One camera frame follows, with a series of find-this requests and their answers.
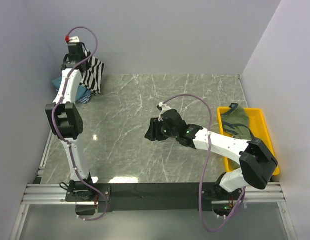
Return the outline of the black white striped tank top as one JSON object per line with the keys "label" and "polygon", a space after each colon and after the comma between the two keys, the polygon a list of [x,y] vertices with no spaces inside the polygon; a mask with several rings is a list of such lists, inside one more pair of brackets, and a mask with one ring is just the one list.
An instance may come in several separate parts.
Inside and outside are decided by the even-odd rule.
{"label": "black white striped tank top", "polygon": [[100,94],[104,63],[92,56],[87,64],[88,69],[82,74],[80,86],[85,87],[93,95]]}

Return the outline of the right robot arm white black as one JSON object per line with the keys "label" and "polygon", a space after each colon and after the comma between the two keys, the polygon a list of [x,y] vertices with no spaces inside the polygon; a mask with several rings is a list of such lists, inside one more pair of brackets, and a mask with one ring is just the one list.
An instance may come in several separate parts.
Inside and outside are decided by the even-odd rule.
{"label": "right robot arm white black", "polygon": [[221,174],[212,190],[206,191],[207,196],[214,200],[227,199],[248,186],[264,190],[278,166],[261,139],[231,138],[199,125],[187,124],[174,109],[151,118],[144,138],[151,142],[173,138],[184,147],[215,153],[237,163],[238,169]]}

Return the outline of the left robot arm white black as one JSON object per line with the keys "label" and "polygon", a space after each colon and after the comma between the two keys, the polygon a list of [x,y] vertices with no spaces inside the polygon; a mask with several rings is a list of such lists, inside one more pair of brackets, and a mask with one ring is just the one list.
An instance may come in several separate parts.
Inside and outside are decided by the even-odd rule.
{"label": "left robot arm white black", "polygon": [[69,183],[60,183],[60,187],[66,190],[66,201],[85,202],[94,199],[95,189],[80,147],[79,135],[83,132],[83,121],[75,100],[82,74],[89,67],[88,62],[83,60],[90,53],[75,38],[66,43],[68,53],[61,65],[62,78],[58,93],[53,102],[45,106],[45,113],[52,134],[57,136],[63,146],[70,169]]}

